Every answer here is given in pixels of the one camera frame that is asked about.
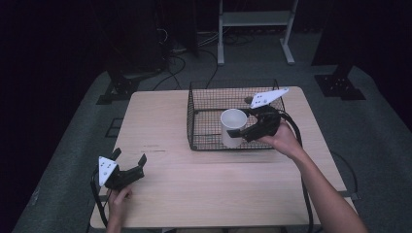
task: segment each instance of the white cup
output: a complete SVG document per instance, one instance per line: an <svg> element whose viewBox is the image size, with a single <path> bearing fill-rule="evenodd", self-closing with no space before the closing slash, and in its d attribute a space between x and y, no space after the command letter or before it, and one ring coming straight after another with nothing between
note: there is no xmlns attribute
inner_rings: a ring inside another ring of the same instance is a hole
<svg viewBox="0 0 412 233"><path fill-rule="evenodd" d="M221 114L222 143L231 149L237 148L242 144L242 138L230 138L227 130L244 129L248 117L238 109L228 109Z"/></svg>

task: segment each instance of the wire basket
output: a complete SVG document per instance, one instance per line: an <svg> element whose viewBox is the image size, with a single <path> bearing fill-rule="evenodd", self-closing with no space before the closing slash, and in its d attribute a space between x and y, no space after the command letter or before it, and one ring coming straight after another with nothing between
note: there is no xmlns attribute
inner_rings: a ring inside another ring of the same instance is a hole
<svg viewBox="0 0 412 233"><path fill-rule="evenodd" d="M236 149L223 145L220 117L227 109L249 109L245 98L258 92L279 89L276 80L214 81L213 83L192 82L189 87L188 100L188 140L192 150L262 150L272 149L266 144L242 140ZM282 98L270 104L278 110L285 110ZM253 116L248 117L246 127L257 122Z"/></svg>

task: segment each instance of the person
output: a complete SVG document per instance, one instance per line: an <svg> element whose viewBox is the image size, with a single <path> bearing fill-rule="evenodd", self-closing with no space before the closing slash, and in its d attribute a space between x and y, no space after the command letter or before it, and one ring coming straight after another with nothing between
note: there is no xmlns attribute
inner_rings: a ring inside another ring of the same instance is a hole
<svg viewBox="0 0 412 233"><path fill-rule="evenodd" d="M285 121L281 121L274 136L264 136L258 141L270 145L290 158L297 166L325 232L368 232L361 218L325 178ZM127 190L122 190L119 195L111 196L109 199L110 226L121 227L119 224L123 212L122 200L126 193Z"/></svg>

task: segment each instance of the light wood tabletop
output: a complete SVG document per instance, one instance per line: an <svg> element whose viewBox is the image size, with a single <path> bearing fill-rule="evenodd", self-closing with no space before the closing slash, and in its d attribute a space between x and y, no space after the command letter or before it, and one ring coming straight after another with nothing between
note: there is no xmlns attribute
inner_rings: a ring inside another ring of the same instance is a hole
<svg viewBox="0 0 412 233"><path fill-rule="evenodd" d="M117 162L123 171L137 166L143 153L148 161L145 178L132 184L133 195L126 200L124 227L308 224L299 171L284 155L276 150L190 149L188 95L187 90L147 91L130 99L115 146L122 151ZM290 87L283 101L300 129L305 150L330 183L346 191L301 88ZM106 191L102 187L100 195ZM97 208L90 225L104 228Z"/></svg>

